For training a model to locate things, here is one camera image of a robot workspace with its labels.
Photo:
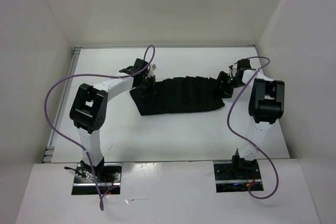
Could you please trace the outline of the black pleated skirt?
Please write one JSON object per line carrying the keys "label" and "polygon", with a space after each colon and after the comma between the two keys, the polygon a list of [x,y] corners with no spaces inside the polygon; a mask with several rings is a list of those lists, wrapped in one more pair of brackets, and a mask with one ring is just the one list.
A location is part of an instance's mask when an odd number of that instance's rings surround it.
{"label": "black pleated skirt", "polygon": [[216,111],[225,106],[212,93],[216,80],[204,77],[175,77],[155,84],[156,93],[140,88],[129,93],[141,116]]}

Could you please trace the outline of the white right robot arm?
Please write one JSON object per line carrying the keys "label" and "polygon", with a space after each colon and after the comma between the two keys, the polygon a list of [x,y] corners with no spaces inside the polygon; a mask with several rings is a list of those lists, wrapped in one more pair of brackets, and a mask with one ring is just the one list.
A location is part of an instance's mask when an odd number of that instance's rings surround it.
{"label": "white right robot arm", "polygon": [[285,105],[285,83],[274,80],[263,73],[261,68],[253,69],[250,57],[229,66],[229,73],[221,71],[212,92],[219,98],[231,98],[236,88],[241,88],[229,109],[227,123],[238,98],[248,87],[251,94],[248,115],[251,117],[247,135],[235,133],[247,143],[239,147],[232,156],[229,173],[237,179],[248,178],[257,169],[257,158],[266,133],[283,116]]}

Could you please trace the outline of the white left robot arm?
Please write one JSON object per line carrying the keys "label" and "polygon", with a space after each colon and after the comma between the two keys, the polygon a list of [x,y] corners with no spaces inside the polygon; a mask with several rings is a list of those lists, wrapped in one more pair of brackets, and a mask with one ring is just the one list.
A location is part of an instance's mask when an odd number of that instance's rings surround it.
{"label": "white left robot arm", "polygon": [[108,175],[100,146],[100,129],[106,120],[108,102],[135,88],[145,94],[154,94],[155,69],[155,64],[136,59],[134,65],[120,70],[114,78],[79,86],[69,116],[78,130],[80,144],[85,148],[81,169],[91,181],[98,182]]}

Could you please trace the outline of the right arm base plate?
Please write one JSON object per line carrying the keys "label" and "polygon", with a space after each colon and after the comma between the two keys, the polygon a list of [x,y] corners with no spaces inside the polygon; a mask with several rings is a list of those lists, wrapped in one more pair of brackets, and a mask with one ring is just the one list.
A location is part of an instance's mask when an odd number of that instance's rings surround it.
{"label": "right arm base plate", "polygon": [[235,174],[232,164],[226,162],[214,162],[214,176],[217,193],[235,193],[248,191],[248,187],[253,185],[250,191],[263,191],[263,183],[259,166],[252,171],[242,171]]}

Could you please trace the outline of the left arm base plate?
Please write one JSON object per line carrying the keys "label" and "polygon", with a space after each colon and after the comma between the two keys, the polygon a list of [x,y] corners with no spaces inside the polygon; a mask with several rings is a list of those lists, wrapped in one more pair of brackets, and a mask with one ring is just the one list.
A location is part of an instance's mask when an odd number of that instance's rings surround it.
{"label": "left arm base plate", "polygon": [[[75,169],[74,181],[72,185],[72,195],[97,195],[97,189],[93,175],[82,170],[81,165],[77,164]],[[107,195],[119,195],[121,190],[121,163],[105,163],[104,175],[99,175],[96,180],[100,193]]]}

